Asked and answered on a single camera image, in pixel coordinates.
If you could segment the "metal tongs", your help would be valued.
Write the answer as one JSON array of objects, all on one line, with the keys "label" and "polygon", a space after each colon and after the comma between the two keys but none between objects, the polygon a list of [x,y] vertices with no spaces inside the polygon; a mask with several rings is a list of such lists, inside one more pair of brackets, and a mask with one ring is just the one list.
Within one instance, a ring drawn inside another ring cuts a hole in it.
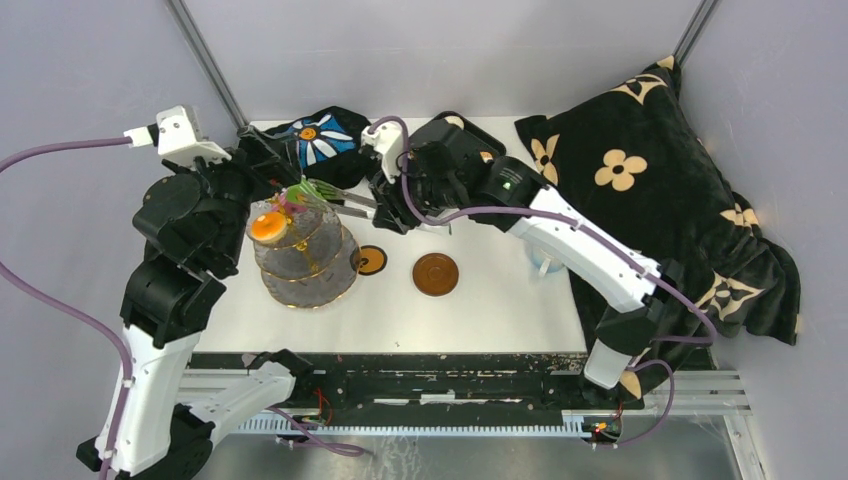
[{"label": "metal tongs", "polygon": [[340,215],[372,220],[377,202],[366,196],[343,190],[319,179],[308,179],[317,196],[328,202]]}]

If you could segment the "orange donut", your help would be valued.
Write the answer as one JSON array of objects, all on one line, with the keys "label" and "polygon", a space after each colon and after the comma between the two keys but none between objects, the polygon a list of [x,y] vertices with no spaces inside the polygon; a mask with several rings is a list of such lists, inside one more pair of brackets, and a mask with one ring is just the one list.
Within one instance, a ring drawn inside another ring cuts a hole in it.
[{"label": "orange donut", "polygon": [[285,237],[289,217],[279,211],[269,211],[257,216],[251,223],[248,233],[252,240],[263,244],[273,244]]}]

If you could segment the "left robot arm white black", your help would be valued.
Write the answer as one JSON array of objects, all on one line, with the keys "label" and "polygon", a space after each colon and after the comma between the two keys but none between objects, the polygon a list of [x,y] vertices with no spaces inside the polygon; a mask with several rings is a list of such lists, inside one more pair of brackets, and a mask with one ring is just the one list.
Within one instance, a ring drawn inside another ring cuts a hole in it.
[{"label": "left robot arm white black", "polygon": [[209,399],[177,399],[225,280],[238,272],[251,205],[297,183],[302,169],[292,135],[252,126],[240,129],[234,148],[179,124],[140,127],[129,138],[156,147],[169,175],[146,191],[132,221],[145,248],[120,310],[129,366],[107,423],[76,455],[118,479],[190,479],[225,436],[303,390],[313,373],[287,349],[267,352],[245,379]]}]

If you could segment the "green cake slice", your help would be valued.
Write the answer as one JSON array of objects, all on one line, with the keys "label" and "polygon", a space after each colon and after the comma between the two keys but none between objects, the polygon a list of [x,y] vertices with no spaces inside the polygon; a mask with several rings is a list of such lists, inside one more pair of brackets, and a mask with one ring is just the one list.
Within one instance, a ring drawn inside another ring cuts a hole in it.
[{"label": "green cake slice", "polygon": [[283,198],[287,203],[297,205],[329,203],[338,200],[338,189],[322,180],[303,178],[300,183],[285,189]]}]

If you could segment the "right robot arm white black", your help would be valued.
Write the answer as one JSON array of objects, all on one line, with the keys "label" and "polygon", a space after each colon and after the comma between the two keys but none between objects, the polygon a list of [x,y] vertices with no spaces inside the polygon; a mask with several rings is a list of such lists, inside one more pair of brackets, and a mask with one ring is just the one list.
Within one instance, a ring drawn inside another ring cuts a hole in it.
[{"label": "right robot arm white black", "polygon": [[597,230],[479,126],[446,112],[410,133],[388,116],[362,131],[361,151],[381,164],[370,181],[376,227],[404,234],[466,216],[541,249],[603,296],[608,311],[583,370],[590,382],[614,388],[653,340],[660,264]]}]

